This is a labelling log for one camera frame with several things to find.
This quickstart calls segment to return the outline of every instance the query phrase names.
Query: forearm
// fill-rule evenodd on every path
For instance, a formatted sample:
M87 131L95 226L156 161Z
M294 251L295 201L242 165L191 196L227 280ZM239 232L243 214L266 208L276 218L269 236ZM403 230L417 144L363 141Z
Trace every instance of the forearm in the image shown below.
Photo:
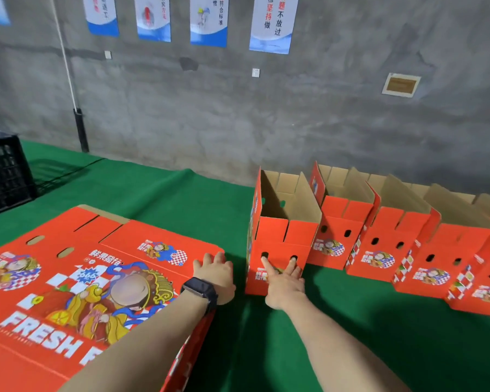
M159 390L176 354L206 309L206 299L183 292L96 357L60 391Z
M408 391L377 356L318 310L306 296L293 300L286 312L325 392Z

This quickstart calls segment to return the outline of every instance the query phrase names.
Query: white lettering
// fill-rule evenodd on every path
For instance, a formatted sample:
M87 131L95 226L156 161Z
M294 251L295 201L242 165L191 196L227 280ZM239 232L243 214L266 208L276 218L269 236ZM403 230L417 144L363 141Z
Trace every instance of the white lettering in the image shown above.
M42 346L49 349L55 349L65 337L67 337L67 334L63 331L55 330L49 335L49 338L42 343Z
M85 356L82 358L80 361L80 364L82 366L85 366L87 363L89 363L91 360L93 360L96 356L98 356L100 353L103 351L101 349L98 349L96 347L92 347L89 352L85 354Z
M39 327L40 322L33 318L26 318L22 323L13 329L13 333L20 333L20 335L27 337L27 335Z
M62 353L65 350L67 352L64 354L66 358L70 358L76 350L80 347L80 345L83 344L83 341L77 340L74 344L71 343L71 341L74 340L73 337L67 336L67 338L60 344L58 348L56 348L56 353Z
M44 338L46 338L51 332L54 330L54 327L51 327L47 324L40 324L38 329L33 331L29 336L28 339L31 340L32 342L36 342L37 344L41 344Z
M8 324L18 324L21 320L24 320L27 317L26 314L23 314L19 311L15 311L9 318L0 323L1 327L5 327Z

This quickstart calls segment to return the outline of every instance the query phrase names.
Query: person's left hand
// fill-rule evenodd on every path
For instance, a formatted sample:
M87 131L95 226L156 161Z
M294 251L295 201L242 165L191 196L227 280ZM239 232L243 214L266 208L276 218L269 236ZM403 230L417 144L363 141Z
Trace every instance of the person's left hand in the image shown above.
M225 261L223 252L214 256L214 262L210 253L206 253L203 257L203 265L198 260L194 260L193 266L194 277L214 285L218 294L218 305L227 304L234 298L236 286L232 282L232 263Z

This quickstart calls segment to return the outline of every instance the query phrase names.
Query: white pipe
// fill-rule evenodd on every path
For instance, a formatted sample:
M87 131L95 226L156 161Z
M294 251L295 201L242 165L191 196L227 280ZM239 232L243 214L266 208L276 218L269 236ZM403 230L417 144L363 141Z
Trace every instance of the white pipe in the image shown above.
M60 23L58 22L58 14L56 13L56 5L54 0L51 0L51 6L53 7L54 20L56 22L56 30L58 31L58 37L60 39L60 47L62 48L62 55L64 55L65 71L67 73L67 81L69 82L69 89L71 90L72 106L75 111L78 110L76 107L75 92L72 88L71 74L69 73L69 65L67 64L67 55L65 54L64 40L62 39L62 31L60 30Z

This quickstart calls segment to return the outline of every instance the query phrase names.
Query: flattened cardboard box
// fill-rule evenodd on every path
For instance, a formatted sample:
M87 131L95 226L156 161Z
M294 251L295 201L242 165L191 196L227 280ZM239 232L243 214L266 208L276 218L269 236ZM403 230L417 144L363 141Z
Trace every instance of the flattened cardboard box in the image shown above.
M291 257L303 269L321 220L321 210L303 173L258 173L247 237L246 294L267 295L266 256L284 270Z
M346 272L390 282L429 219L431 207L391 174L363 175L375 194L375 201L346 262Z
M431 217L394 275L402 293L444 298L448 287L490 236L490 218L438 184L412 185Z
M473 205L490 217L490 195L481 194ZM445 301L453 310L490 315L490 236L459 273Z
M192 276L194 259L218 251L85 205L1 247L0 389L7 379L12 390L57 390L174 300ZM141 285L142 296L129 299L125 288L134 285ZM185 382L208 323L204 319L183 346L162 391Z
M342 270L375 195L356 168L314 163L309 183L322 217L307 263Z

